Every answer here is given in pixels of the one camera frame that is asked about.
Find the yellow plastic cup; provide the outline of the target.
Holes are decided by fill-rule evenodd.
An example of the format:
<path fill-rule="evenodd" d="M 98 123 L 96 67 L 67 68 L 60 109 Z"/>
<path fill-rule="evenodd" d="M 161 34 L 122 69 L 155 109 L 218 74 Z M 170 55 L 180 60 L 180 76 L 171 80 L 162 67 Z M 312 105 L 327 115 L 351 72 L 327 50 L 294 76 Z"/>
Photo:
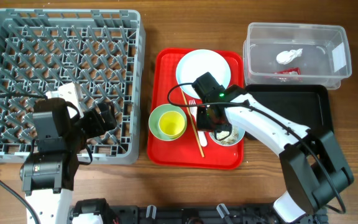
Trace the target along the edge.
<path fill-rule="evenodd" d="M 183 115 L 177 111 L 167 111 L 161 115 L 158 127 L 169 139 L 176 139 L 185 130 L 186 121 Z"/>

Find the light blue small bowl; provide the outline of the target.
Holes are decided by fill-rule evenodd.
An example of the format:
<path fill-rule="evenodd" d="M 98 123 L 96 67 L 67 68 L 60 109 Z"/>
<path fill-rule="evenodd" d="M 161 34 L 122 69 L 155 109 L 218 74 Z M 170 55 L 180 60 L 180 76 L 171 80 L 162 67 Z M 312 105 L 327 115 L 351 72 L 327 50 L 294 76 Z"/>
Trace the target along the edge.
<path fill-rule="evenodd" d="M 234 146 L 239 143 L 245 135 L 245 131 L 237 126 L 232 126 L 232 131 L 221 131 L 214 134 L 210 132 L 211 139 L 221 146 Z"/>

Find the green plastic bowl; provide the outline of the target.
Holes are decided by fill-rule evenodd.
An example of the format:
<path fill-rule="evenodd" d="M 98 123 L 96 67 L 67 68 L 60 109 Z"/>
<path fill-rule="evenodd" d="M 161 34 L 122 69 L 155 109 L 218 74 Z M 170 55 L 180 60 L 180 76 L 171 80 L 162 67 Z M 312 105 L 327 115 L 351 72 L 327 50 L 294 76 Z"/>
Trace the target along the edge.
<path fill-rule="evenodd" d="M 151 133 L 157 139 L 162 140 L 162 141 L 173 141 L 173 140 L 176 140 L 176 139 L 169 139 L 166 135 L 164 135 L 163 132 L 161 132 L 161 130 L 158 127 L 158 121 L 159 121 L 161 115 L 163 115 L 167 111 L 177 111 L 177 112 L 181 113 L 183 115 L 183 117 L 185 118 L 185 121 L 186 121 L 186 126 L 185 126 L 185 130 L 186 130 L 187 118 L 186 118 L 185 112 L 181 108 L 179 108 L 177 106 L 170 105 L 170 104 L 160 105 L 160 106 L 156 107 L 156 109 L 153 110 L 153 112 L 151 113 L 150 118 L 149 118 L 149 129 L 150 129 Z"/>

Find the red snack wrapper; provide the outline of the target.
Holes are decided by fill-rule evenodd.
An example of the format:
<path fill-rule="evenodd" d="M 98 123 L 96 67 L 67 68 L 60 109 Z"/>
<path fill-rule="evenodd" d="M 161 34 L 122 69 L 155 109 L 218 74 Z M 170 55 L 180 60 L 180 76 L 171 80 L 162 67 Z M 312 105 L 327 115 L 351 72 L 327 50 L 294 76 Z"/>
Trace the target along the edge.
<path fill-rule="evenodd" d="M 274 74 L 278 75 L 278 78 L 288 79 L 288 78 L 293 78 L 293 77 L 300 75 L 301 71 L 300 71 L 299 67 L 292 67 L 292 68 L 289 68 L 286 70 L 275 72 Z"/>

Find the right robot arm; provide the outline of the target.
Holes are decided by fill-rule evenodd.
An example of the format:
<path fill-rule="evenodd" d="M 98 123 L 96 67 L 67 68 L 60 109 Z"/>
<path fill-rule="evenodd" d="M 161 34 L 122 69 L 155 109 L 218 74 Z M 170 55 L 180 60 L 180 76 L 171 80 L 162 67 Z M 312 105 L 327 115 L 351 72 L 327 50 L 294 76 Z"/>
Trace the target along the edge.
<path fill-rule="evenodd" d="M 329 129 L 294 123 L 260 104 L 245 89 L 224 88 L 209 72 L 192 88 L 199 96 L 198 129 L 217 134 L 243 129 L 280 159 L 286 192 L 273 204 L 275 213 L 291 223 L 313 215 L 354 182 L 342 149 Z"/>

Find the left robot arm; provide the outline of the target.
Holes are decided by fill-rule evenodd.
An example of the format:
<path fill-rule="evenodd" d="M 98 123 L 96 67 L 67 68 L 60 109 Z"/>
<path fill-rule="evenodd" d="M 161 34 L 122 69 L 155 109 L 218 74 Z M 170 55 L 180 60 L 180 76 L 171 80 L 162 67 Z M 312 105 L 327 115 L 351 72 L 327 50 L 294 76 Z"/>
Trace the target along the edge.
<path fill-rule="evenodd" d="M 71 207 L 74 178 L 82 162 L 78 153 L 90 150 L 87 140 L 117 126 L 114 108 L 107 102 L 69 115 L 72 103 L 63 98 L 38 101 L 34 106 L 37 138 L 20 170 L 28 223 L 119 223 L 106 199 L 82 200 Z"/>

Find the white tissue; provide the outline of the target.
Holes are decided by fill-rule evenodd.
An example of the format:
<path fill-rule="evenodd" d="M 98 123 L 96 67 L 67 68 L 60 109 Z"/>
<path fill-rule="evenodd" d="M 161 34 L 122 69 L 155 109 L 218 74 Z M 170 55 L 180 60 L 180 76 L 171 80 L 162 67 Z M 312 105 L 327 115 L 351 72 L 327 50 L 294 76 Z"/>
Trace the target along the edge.
<path fill-rule="evenodd" d="M 276 56 L 276 61 L 281 65 L 287 65 L 290 62 L 292 62 L 295 58 L 301 57 L 302 53 L 303 53 L 303 49 L 293 49 L 289 51 L 283 51 Z"/>

